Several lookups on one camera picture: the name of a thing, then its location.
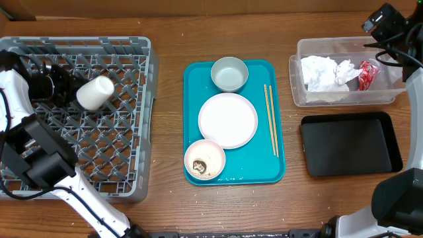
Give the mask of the white plastic cup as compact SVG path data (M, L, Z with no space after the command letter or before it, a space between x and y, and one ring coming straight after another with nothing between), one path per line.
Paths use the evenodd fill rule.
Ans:
M77 102L86 110L99 109L114 93L111 79L103 75L90 80L77 90Z

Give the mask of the red snack wrapper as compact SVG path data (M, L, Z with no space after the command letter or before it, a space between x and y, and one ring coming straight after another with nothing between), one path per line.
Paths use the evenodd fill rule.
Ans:
M361 69L361 73L358 75L359 91L366 91L379 73L379 69L368 61L362 61L359 69Z

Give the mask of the small white tissue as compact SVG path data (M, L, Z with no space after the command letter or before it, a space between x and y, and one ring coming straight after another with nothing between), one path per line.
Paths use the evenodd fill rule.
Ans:
M335 82L338 85L345 85L347 82L358 77L363 69L356 69L355 65L351 61L344 60L335 69Z

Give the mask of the white napkin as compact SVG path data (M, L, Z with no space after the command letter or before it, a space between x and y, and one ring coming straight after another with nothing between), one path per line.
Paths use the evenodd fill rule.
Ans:
M349 91L335 82L338 64L330 58L309 56L301 59L303 82L309 92Z

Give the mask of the grey-white small bowl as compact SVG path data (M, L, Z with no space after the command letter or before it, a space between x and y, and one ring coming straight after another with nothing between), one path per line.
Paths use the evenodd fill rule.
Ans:
M247 82L249 71L247 65L239 58L224 57L211 67L211 79L223 92L234 93Z

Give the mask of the white round plate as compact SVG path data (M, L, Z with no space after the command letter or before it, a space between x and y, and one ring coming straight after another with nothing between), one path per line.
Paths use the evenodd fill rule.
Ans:
M252 103L236 93L209 98L198 114L201 135L224 149L246 145L258 129L258 114Z

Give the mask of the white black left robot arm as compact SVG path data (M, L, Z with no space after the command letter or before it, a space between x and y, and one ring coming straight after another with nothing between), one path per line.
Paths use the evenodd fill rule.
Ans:
M16 200L51 193L71 206L99 237L148 237L94 189L77 167L72 146L32 107L35 102L67 106L76 100L87 110L98 109L114 92L113 82L102 75L92 80L74 76L58 64L42 64L30 73L24 59L24 55L1 50L1 164L39 191L19 196L5 184L1 190Z

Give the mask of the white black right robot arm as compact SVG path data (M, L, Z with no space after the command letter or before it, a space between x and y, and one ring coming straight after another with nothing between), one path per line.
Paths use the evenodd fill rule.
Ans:
M375 39L376 57L387 54L403 69L411 109L410 152L406 169L380 182L371 205L334 216L314 237L404 237L422 234L422 0L409 17L386 3L362 24Z

